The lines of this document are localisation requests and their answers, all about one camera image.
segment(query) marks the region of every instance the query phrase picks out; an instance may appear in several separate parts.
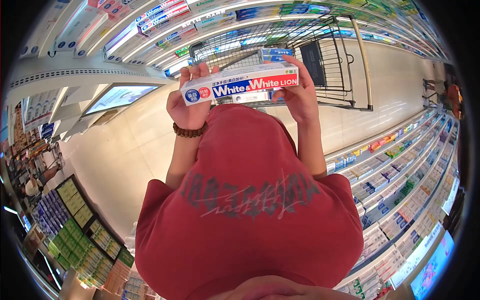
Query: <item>tiled floor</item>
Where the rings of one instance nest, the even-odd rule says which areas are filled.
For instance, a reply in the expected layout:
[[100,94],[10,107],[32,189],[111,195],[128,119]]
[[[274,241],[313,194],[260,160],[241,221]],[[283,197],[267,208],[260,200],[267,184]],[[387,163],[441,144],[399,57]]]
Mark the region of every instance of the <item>tiled floor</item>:
[[[365,107],[365,74],[358,45],[347,42],[354,99]],[[443,74],[443,66],[397,48],[366,44],[372,81],[374,112],[319,107],[322,141],[330,153],[381,132],[422,109],[422,78]],[[140,213],[150,179],[164,180],[175,135],[165,110],[167,95],[178,85],[163,87],[136,103],[110,123],[73,136],[60,147],[66,160],[63,172],[48,185],[54,188],[73,173],[111,227],[128,235]],[[296,123],[286,107],[269,108],[296,141]]]

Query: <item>wooden bead bracelet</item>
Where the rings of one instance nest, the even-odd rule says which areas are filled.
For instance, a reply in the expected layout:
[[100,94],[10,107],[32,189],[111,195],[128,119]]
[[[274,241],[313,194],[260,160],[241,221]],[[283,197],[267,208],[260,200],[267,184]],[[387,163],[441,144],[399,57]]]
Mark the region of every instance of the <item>wooden bead bracelet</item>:
[[205,130],[207,129],[207,122],[202,126],[200,129],[182,129],[178,127],[178,125],[173,122],[173,132],[181,137],[197,137],[202,135]]

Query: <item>red t-shirt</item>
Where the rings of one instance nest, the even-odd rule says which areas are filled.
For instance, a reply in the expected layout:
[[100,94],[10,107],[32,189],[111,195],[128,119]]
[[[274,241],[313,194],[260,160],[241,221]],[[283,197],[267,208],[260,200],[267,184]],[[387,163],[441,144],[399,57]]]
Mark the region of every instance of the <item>red t-shirt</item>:
[[315,181],[268,114],[226,104],[207,121],[180,188],[148,183],[135,250],[143,279],[168,300],[203,300],[264,275],[338,284],[363,247],[349,181]]

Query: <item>shirt sleeve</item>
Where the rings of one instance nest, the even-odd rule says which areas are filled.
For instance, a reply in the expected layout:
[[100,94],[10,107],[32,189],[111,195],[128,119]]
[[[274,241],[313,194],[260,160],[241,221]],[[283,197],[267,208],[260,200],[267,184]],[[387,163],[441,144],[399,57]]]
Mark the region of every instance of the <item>shirt sleeve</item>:
[[138,217],[135,248],[139,248],[144,240],[148,241],[163,202],[174,191],[158,179],[148,182],[144,203]]
[[345,210],[350,215],[352,222],[356,225],[357,229],[362,232],[362,225],[360,222],[360,217],[353,202],[352,196],[352,188],[350,186],[350,181],[340,174],[331,174],[320,178],[317,180],[319,184],[322,185],[322,188],[327,188],[329,192],[332,192],[337,196],[337,198],[341,201],[342,205],[344,206]]

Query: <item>finger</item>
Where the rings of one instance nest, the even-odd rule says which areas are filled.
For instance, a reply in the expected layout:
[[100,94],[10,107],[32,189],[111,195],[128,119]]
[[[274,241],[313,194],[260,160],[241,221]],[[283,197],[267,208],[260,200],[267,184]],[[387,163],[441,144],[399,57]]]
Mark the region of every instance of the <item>finger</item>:
[[185,102],[183,102],[183,98],[181,96],[180,90],[171,92],[167,98],[167,111],[175,108],[177,105],[181,103],[185,104]]
[[310,74],[308,73],[307,67],[305,67],[305,65],[300,60],[296,59],[293,56],[286,55],[286,54],[282,55],[282,58],[283,58],[284,61],[289,62],[289,63],[297,66],[297,68],[299,69],[300,81],[304,85],[308,85],[308,84],[313,85],[313,80],[310,77]]
[[192,74],[192,79],[200,77],[200,68],[198,66],[191,67],[190,74]]
[[198,67],[200,68],[200,76],[208,76],[210,75],[210,72],[208,71],[208,66],[205,62],[201,62]]
[[185,82],[190,80],[190,76],[191,74],[188,68],[183,67],[180,69],[180,88],[185,84]]
[[211,74],[218,73],[219,71],[220,71],[220,67],[215,66],[215,67],[213,67]]
[[284,86],[283,87],[289,94],[292,94],[293,96],[298,96],[300,99],[307,99],[308,94],[305,91],[305,89],[301,85],[295,85],[295,86]]
[[275,91],[272,95],[272,102],[275,103],[278,101],[279,98],[285,98],[286,95],[287,95],[286,90]]

